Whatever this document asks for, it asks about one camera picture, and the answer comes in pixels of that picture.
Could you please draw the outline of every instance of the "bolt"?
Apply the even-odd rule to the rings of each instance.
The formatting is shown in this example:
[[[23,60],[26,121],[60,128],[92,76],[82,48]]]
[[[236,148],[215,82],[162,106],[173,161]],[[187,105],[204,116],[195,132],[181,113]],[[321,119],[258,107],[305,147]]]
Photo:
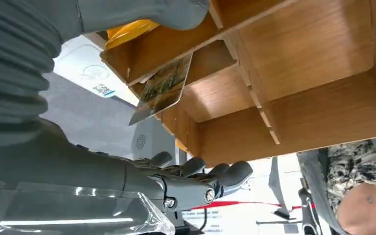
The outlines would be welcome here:
[[[175,199],[170,197],[165,199],[164,205],[168,208],[172,208],[175,205]]]
[[[206,203],[211,203],[213,200],[214,200],[214,197],[215,197],[215,192],[214,192],[214,189],[212,188],[208,188],[206,191],[205,191],[205,202]]]

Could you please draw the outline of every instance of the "wooden cubby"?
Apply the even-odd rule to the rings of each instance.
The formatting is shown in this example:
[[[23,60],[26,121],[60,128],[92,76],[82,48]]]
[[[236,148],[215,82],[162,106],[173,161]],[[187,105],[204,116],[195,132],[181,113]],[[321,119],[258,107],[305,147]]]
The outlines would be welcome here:
[[[376,138],[376,0],[211,0],[197,28],[102,59],[141,94],[189,53],[183,97],[157,119],[208,165]]]

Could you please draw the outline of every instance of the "black and white patterned fabric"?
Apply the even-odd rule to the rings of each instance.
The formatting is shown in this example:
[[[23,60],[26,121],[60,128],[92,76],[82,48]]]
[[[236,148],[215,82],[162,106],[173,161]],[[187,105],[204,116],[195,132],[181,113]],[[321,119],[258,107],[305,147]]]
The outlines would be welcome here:
[[[327,195],[336,215],[342,198],[361,183],[376,185],[376,149],[373,143],[358,141],[328,148]]]

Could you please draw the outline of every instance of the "yellow object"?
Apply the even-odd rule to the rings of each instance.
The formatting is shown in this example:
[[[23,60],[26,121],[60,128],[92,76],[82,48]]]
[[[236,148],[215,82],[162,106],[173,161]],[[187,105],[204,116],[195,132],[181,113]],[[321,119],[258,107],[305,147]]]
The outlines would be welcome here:
[[[158,27],[158,24],[150,20],[138,20],[128,23],[125,26],[120,26],[107,30],[109,41],[106,43],[106,49],[117,47],[120,44],[128,42],[146,32],[149,32]]]
[[[187,149],[187,147],[185,147],[178,139],[176,139],[175,140],[175,142],[176,142],[176,145],[180,148],[180,149],[182,149],[183,151],[185,151],[185,152],[188,152],[188,149]]]

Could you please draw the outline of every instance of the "transparent plastic film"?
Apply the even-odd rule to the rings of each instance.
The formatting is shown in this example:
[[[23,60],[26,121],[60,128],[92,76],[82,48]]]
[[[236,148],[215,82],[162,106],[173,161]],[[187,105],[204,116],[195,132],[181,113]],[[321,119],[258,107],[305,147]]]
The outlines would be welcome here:
[[[0,184],[0,235],[174,235],[141,192],[21,183]]]
[[[150,20],[138,20],[127,25],[107,30],[109,41],[106,43],[106,49],[117,47],[120,44],[128,42],[144,33],[147,33],[159,25]]]

